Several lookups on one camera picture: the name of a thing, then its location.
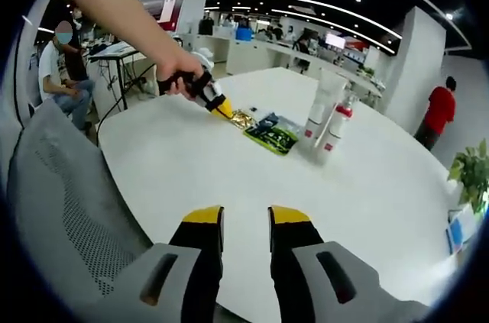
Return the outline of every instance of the gold packet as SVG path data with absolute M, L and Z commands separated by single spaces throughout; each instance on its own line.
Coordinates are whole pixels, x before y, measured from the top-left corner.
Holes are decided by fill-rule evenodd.
M 232 112 L 232 118 L 229 121 L 242 131 L 255 123 L 254 119 L 250 115 L 247 115 L 240 110 Z

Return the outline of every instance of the red shirt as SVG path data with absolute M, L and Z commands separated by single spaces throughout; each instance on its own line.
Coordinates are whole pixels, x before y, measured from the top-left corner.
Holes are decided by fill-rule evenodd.
M 429 108 L 425 123 L 437 134 L 442 134 L 446 122 L 455 117 L 455 98 L 450 90 L 442 86 L 435 88 L 429 96 Z

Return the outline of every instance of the green snack package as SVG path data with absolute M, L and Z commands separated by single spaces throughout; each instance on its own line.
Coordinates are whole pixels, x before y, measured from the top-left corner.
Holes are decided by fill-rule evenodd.
M 297 124 L 271 113 L 243 133 L 261 146 L 283 156 L 298 141 L 299 132 Z

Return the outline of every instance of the white sleeve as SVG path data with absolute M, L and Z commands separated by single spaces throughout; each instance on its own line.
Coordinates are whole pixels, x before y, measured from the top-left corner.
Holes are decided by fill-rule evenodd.
M 51 76 L 51 55 L 48 46 L 44 48 L 43 53 L 40 55 L 39 59 L 39 79 L 44 80 L 46 76 Z

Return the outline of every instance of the man in red shirt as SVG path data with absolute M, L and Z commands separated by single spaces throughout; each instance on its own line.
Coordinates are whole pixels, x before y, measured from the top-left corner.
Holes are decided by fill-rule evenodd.
M 453 92 L 456 88 L 457 82 L 449 76 L 446 79 L 446 88 L 438 86 L 429 96 L 428 111 L 414 138 L 430 151 L 443 133 L 446 122 L 452 122 L 455 117 Z

